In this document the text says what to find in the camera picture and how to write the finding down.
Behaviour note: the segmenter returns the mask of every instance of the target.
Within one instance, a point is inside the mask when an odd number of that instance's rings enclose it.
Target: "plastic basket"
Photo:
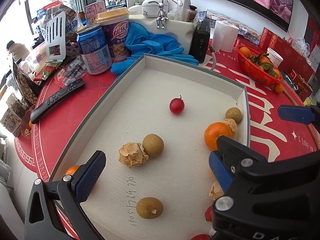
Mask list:
[[[280,78],[274,78],[270,76],[268,73],[264,72],[260,68],[258,68],[255,64],[251,62],[250,59],[243,56],[239,49],[244,47],[243,45],[238,45],[236,47],[236,50],[238,52],[238,60],[241,69],[247,74],[248,77],[250,77],[253,81],[259,83],[263,86],[272,86],[278,82],[281,82],[283,80],[283,77],[280,73]],[[251,51],[251,56],[258,56],[260,53],[256,50],[247,47]]]

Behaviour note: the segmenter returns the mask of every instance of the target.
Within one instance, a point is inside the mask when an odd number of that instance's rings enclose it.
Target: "barcode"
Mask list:
[[[108,58],[107,47],[104,47],[104,48],[102,49],[102,52],[103,52],[104,58]]]

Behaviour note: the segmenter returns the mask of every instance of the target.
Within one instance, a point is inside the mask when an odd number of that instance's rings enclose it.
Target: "red table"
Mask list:
[[[253,46],[243,38],[237,40],[236,45],[242,42]],[[208,50],[206,61],[202,64],[207,69],[212,66],[210,55]],[[285,82],[283,85],[287,93],[278,95],[244,74],[239,67],[235,49],[230,53],[223,51],[216,53],[216,57],[218,64],[215,72],[247,87],[251,115],[250,148],[263,154],[269,162],[297,157],[319,149],[319,138],[312,125],[287,122],[278,117],[277,109],[282,104],[303,105]],[[110,71],[96,76],[85,75],[83,77],[85,87],[61,102],[33,127],[32,144],[22,136],[16,138],[16,150],[25,166],[36,171],[38,176],[47,182],[73,133],[115,78],[116,75]],[[59,89],[60,84],[54,79],[49,80],[41,91],[37,106]],[[62,212],[59,213],[66,229],[76,237],[68,218]]]

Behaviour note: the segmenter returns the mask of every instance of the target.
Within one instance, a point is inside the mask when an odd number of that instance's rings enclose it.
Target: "remote control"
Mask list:
[[[84,86],[82,78],[74,81],[72,84],[60,89],[58,92],[55,92],[50,96],[46,101],[39,105],[30,116],[30,121],[32,124],[36,124],[40,119],[55,105],[57,105],[61,100],[66,98],[68,95],[78,90]]]

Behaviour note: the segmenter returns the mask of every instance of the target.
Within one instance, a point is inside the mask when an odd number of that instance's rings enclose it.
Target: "tiled floor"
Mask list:
[[[8,165],[11,167],[7,185],[13,187],[10,194],[11,199],[22,221],[24,221],[32,184],[37,179],[37,174],[26,168],[18,158],[13,135],[6,133],[5,135],[9,139]]]

